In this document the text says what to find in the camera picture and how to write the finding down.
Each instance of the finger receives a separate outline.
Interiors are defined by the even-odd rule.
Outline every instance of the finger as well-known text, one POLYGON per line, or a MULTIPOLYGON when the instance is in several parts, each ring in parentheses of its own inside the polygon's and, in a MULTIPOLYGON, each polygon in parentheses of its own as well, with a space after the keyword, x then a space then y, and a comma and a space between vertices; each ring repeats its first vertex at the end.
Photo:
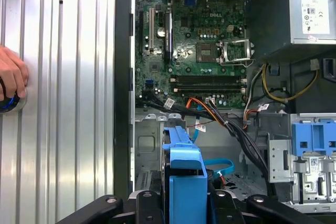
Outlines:
POLYGON ((2 85, 0 83, 0 101, 3 101, 4 99, 5 99, 4 90, 2 89, 2 85))
POLYGON ((0 77, 5 85, 6 96, 14 97, 16 91, 16 82, 11 68, 2 60, 0 60, 0 77))
POLYGON ((27 84, 27 81, 28 81, 28 77, 29 77, 29 73, 28 73, 28 69, 27 69, 27 66, 26 64, 20 60, 16 54, 11 51, 9 48, 4 48, 7 56, 9 57, 9 59, 11 59, 14 64, 19 68, 20 72, 21 72, 21 75, 22 75, 22 79, 23 79, 23 82, 24 84, 26 85, 27 84))
POLYGON ((20 98, 26 97, 25 84, 24 84, 24 81, 23 81, 20 69, 9 58, 3 58, 3 61, 12 70, 12 73, 13 73, 13 76, 14 76, 14 79, 15 79, 15 83, 16 83, 16 92, 17 92, 17 95, 20 98))

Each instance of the power supply label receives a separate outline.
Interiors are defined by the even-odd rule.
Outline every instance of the power supply label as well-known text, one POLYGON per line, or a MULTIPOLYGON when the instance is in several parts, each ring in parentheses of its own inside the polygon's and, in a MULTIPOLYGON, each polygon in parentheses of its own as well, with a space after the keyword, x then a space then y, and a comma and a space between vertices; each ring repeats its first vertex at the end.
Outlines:
POLYGON ((302 32, 304 34, 329 34, 328 0, 301 0, 302 32))

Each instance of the motherboard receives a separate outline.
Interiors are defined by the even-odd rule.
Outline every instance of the motherboard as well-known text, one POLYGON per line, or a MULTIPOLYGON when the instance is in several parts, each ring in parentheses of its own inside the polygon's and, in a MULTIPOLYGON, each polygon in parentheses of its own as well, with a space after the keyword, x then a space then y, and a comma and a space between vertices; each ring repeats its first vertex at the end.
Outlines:
POLYGON ((245 106, 244 2, 136 0, 135 95, 245 106))

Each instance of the blue latch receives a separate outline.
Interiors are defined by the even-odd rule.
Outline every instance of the blue latch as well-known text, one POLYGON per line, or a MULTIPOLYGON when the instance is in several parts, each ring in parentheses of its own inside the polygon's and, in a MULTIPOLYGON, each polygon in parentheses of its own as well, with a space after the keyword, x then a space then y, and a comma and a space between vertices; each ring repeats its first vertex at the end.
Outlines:
POLYGON ((292 124, 293 155, 304 152, 318 152, 331 156, 336 152, 336 123, 331 119, 321 119, 317 123, 292 124))
POLYGON ((170 153, 172 169, 195 170, 169 175, 169 223, 206 224, 207 172, 200 149, 180 126, 165 128, 170 143, 163 144, 170 153))

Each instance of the ribbed metal panel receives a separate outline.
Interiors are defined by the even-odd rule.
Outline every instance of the ribbed metal panel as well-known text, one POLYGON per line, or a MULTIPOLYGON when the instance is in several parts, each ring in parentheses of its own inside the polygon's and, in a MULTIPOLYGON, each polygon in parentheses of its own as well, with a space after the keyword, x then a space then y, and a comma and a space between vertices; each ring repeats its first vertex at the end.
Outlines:
POLYGON ((0 0, 1 43, 29 70, 0 116, 0 224, 55 223, 113 193, 114 0, 0 0))

